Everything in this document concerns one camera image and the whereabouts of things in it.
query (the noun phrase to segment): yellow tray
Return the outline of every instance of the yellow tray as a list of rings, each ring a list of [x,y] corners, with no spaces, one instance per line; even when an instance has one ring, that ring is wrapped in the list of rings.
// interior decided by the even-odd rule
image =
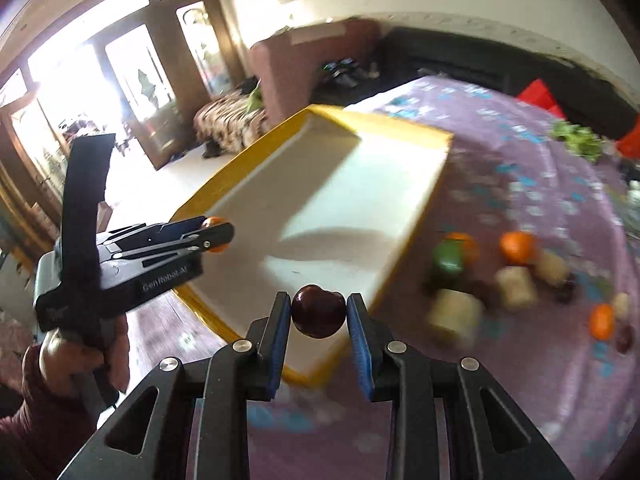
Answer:
[[[268,316],[280,290],[316,283],[372,310],[447,160],[452,135],[385,116],[312,105],[217,172],[172,220],[222,216],[236,237],[176,288],[227,341]],[[289,333],[283,378],[317,386],[348,343],[346,324],[316,340]]]

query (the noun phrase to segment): black handle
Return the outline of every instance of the black handle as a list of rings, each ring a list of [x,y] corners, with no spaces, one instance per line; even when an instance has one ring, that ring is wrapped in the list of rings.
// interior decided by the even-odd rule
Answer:
[[[102,320],[100,329],[91,334],[62,332],[69,341],[91,346],[106,352],[115,338],[114,320]],[[114,406],[120,398],[118,390],[109,382],[109,365],[103,364],[90,373],[74,374],[72,379],[80,392],[85,409],[93,416],[99,416],[104,410]]]
[[[109,367],[102,365],[88,374],[73,376],[84,408],[93,416],[99,416],[104,410],[114,406],[120,398],[118,390],[109,382],[108,371]]]

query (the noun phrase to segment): brown armchair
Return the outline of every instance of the brown armchair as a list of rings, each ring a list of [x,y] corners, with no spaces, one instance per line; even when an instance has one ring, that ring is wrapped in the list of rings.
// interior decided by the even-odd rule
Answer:
[[[268,126],[277,126],[309,104],[323,62],[364,60],[380,37],[378,22],[352,18],[292,28],[254,44],[250,62],[260,79]]]

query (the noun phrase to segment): red sleeve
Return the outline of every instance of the red sleeve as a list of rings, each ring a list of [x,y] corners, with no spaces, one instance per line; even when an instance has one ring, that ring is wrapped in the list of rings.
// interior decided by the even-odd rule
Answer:
[[[79,400],[50,393],[39,359],[39,345],[24,355],[24,402],[14,416],[0,420],[0,433],[14,445],[34,480],[52,480],[95,432],[96,420]]]

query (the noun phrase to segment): orange fruit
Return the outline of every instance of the orange fruit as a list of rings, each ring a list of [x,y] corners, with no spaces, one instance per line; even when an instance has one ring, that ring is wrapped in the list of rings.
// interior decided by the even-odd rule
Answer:
[[[202,223],[200,228],[201,229],[207,229],[209,227],[213,227],[213,226],[218,225],[218,224],[223,224],[225,222],[227,222],[226,218],[222,218],[221,216],[210,216],[207,219],[205,219],[205,221]],[[229,244],[218,245],[218,246],[210,248],[207,251],[207,253],[221,253],[227,247],[229,247]]]
[[[500,237],[500,248],[510,264],[529,265],[536,256],[536,238],[523,231],[511,231]]]
[[[462,242],[462,255],[466,264],[471,264],[480,257],[480,251],[476,241],[466,233],[447,233],[445,240],[457,240]]]
[[[602,303],[593,307],[589,317],[589,332],[599,341],[607,341],[613,336],[615,327],[615,313],[613,307]]]

